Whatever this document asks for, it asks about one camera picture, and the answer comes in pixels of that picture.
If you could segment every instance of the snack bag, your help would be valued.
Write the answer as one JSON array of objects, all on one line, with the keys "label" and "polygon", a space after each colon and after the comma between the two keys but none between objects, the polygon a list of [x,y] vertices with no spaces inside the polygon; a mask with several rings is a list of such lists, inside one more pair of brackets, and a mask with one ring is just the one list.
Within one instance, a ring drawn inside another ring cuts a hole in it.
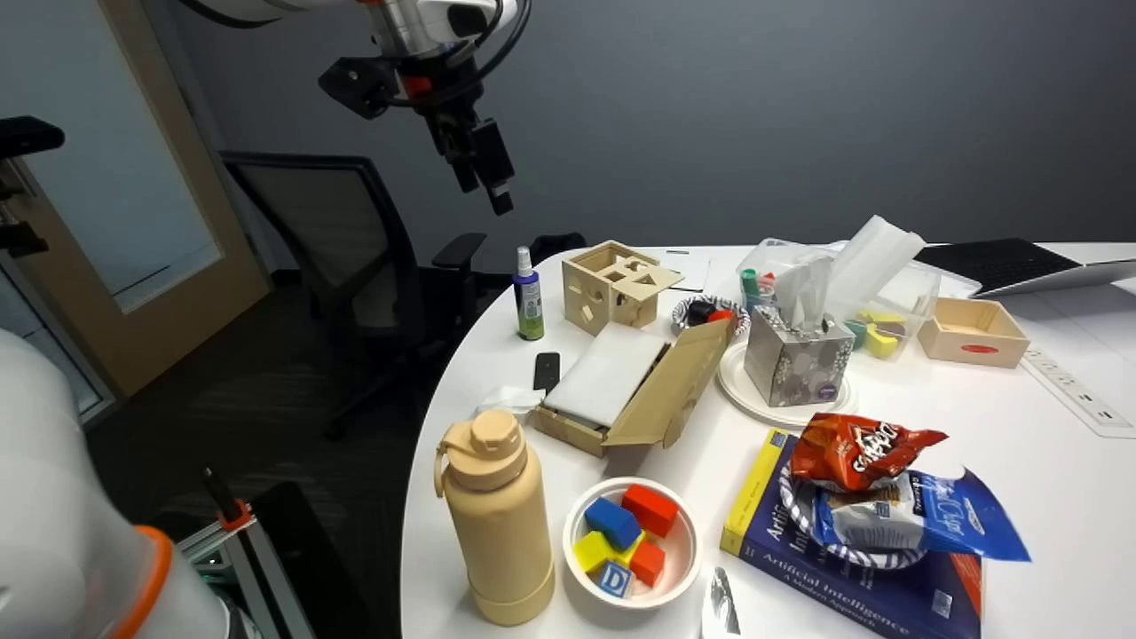
[{"label": "snack bag", "polygon": [[902,471],[896,488],[859,496],[815,489],[814,541],[820,548],[976,555],[1031,560],[1012,519],[972,471],[941,481]]},{"label": "snack bag", "polygon": [[788,457],[788,476],[838,495],[879,489],[946,437],[941,429],[815,413]]}]

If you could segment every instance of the gray wall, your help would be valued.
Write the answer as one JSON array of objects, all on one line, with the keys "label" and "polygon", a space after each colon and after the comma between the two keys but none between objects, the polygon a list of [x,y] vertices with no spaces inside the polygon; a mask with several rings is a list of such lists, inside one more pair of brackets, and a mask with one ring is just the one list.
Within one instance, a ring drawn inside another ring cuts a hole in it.
[{"label": "gray wall", "polygon": [[369,54],[359,9],[236,31],[162,4],[219,142],[369,154],[420,260],[495,232],[626,243],[843,238],[871,210],[927,238],[1136,238],[1136,4],[535,0],[482,114],[518,167],[512,217],[462,195],[424,122],[316,88]]}]

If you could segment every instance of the laptop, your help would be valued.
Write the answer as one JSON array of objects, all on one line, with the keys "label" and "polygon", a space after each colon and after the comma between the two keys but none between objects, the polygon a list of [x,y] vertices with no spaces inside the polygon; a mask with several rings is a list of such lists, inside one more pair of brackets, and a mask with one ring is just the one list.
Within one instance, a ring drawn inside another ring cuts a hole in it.
[{"label": "laptop", "polygon": [[1024,238],[931,247],[917,260],[981,280],[987,300],[1136,279],[1136,260],[1077,262]]}]

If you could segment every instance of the black office chair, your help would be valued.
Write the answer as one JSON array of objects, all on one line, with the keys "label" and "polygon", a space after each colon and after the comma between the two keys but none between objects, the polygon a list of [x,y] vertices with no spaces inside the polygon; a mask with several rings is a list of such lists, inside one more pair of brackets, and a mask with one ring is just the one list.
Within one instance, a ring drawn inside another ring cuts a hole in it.
[{"label": "black office chair", "polygon": [[327,344],[356,368],[359,355],[369,361],[327,437],[337,439],[343,419],[393,383],[420,391],[475,320],[469,262],[482,235],[458,235],[424,269],[364,158],[219,158],[298,260]]}]

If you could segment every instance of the blue block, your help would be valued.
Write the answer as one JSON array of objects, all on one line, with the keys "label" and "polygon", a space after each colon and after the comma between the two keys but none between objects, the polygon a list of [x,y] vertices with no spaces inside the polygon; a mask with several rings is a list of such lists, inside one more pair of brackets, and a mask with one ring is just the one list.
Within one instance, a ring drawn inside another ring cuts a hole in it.
[{"label": "blue block", "polygon": [[592,579],[612,597],[626,597],[632,589],[632,572],[615,560],[608,560]]},{"label": "blue block", "polygon": [[582,522],[599,529],[615,550],[630,550],[638,541],[635,514],[615,501],[592,501]]}]

